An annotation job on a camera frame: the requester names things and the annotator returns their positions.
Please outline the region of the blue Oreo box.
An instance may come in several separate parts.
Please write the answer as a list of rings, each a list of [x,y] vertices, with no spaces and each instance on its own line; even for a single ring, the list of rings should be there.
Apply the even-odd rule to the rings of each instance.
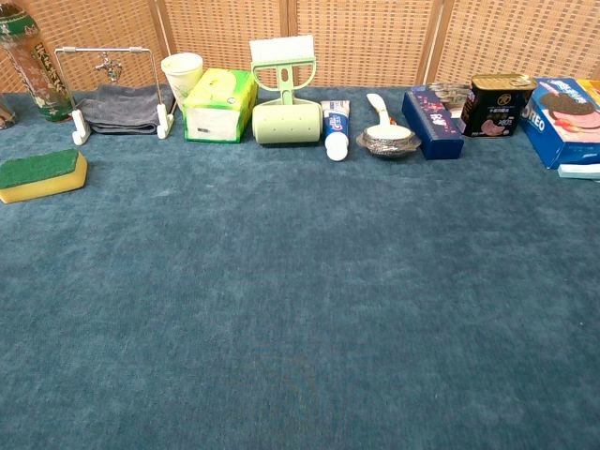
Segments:
[[[600,163],[600,80],[536,79],[520,124],[544,166]]]

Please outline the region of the green tea bottle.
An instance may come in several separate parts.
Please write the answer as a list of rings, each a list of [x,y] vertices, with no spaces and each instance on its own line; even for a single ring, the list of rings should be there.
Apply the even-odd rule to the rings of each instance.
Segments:
[[[68,120],[67,89],[46,49],[34,18],[13,0],[0,0],[0,46],[36,103],[51,122]]]

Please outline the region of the silver foil snack packet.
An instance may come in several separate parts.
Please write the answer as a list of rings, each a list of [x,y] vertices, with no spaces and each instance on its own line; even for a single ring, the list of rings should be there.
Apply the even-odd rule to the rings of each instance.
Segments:
[[[455,82],[433,82],[427,85],[453,118],[461,116],[463,106],[471,92],[471,85]]]

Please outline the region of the grey folded towel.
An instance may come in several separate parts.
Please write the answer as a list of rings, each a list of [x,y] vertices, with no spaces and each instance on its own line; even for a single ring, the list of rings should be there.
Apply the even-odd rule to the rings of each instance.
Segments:
[[[167,84],[160,85],[163,103],[171,113],[175,98]],[[155,84],[128,87],[101,84],[86,92],[77,108],[90,128],[100,134],[157,135],[157,89]]]

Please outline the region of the green and yellow sponge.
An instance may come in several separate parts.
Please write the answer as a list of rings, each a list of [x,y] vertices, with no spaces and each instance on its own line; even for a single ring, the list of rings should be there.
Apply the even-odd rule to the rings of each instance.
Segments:
[[[70,148],[0,164],[0,201],[16,203],[82,188],[88,163]]]

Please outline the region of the light blue flat pad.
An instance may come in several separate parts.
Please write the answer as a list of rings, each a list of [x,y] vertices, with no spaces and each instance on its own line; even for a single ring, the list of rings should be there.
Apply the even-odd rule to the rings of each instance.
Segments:
[[[588,179],[600,182],[600,163],[561,164],[558,174],[562,178]]]

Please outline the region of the blue carpet table cover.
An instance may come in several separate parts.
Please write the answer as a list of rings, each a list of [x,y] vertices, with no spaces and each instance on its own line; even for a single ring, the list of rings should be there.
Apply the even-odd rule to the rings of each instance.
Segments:
[[[600,184],[93,135],[0,204],[0,450],[600,450]]]

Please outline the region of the woven rattan folding screen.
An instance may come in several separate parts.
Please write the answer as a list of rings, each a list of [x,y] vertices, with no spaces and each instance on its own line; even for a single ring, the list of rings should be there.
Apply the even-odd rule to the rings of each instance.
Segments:
[[[192,52],[246,69],[255,38],[312,35],[317,86],[600,80],[600,0],[17,0],[47,48]]]

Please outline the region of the white paper cup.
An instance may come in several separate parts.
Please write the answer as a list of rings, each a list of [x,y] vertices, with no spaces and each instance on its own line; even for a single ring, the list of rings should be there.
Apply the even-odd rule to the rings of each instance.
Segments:
[[[193,52],[180,52],[160,63],[179,108],[203,75],[203,58]]]

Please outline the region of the green tissue pack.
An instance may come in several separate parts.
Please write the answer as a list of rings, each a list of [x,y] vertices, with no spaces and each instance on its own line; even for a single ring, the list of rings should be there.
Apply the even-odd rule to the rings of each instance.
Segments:
[[[257,95],[258,84],[249,71],[210,67],[183,103],[185,139],[239,143]]]

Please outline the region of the white and blue toothpaste tube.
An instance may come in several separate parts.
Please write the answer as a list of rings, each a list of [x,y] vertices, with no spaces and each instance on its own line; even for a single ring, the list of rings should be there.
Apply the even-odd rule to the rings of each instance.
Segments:
[[[349,151],[350,101],[326,100],[321,106],[326,155],[333,161],[341,161]]]

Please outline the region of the dark object at edge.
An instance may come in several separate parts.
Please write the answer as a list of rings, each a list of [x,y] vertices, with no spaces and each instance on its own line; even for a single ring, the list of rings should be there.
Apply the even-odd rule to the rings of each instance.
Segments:
[[[16,113],[10,107],[5,96],[2,93],[0,93],[0,130],[11,128],[16,123]]]

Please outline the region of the black luncheon meat can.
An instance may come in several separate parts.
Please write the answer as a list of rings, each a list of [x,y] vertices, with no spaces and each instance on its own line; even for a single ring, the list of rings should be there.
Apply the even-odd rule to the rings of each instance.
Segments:
[[[468,137],[511,136],[536,85],[535,78],[525,74],[473,76],[458,128]]]

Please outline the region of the dark blue long box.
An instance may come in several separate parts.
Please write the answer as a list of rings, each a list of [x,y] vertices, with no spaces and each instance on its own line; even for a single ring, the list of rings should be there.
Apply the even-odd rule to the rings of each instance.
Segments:
[[[458,159],[464,145],[450,112],[436,94],[424,85],[404,95],[401,109],[409,128],[421,140],[425,159]]]

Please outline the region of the light green lint roller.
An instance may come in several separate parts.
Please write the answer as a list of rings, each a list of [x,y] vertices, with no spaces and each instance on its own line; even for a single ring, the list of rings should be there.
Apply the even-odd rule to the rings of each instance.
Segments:
[[[314,37],[276,37],[249,42],[251,73],[264,90],[279,97],[256,105],[252,132],[259,144],[315,143],[323,130],[319,103],[299,98],[316,74]]]

